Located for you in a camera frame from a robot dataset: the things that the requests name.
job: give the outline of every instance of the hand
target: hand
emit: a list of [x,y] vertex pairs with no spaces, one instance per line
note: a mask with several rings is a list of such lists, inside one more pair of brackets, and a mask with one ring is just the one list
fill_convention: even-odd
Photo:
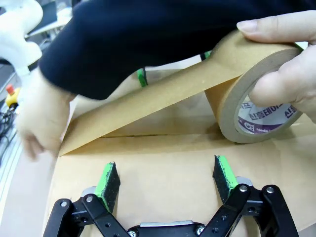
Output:
[[43,151],[57,155],[74,96],[50,84],[38,69],[34,73],[31,85],[22,88],[26,96],[16,118],[17,133],[31,158]]
[[283,64],[277,72],[260,78],[249,97],[255,105],[262,107],[291,103],[316,123],[316,11],[239,22],[237,27],[253,41],[309,42],[307,49]]

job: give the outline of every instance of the screw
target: screw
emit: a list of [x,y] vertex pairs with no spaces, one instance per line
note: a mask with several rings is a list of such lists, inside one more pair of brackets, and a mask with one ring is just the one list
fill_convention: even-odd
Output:
[[67,202],[66,202],[66,201],[63,201],[60,205],[61,205],[62,207],[65,207],[65,206],[67,206]]
[[274,188],[272,188],[272,187],[267,187],[267,192],[268,192],[269,194],[272,194],[274,191],[275,191]]
[[245,185],[241,185],[239,187],[239,190],[244,193],[244,192],[246,192],[248,190],[248,188]]
[[204,231],[205,226],[198,226],[197,227],[197,235],[199,236],[200,234],[202,234],[202,231]]
[[137,237],[137,233],[135,231],[129,231],[128,234],[131,237]]
[[92,200],[93,200],[92,196],[88,196],[87,199],[86,199],[87,202],[91,202]]

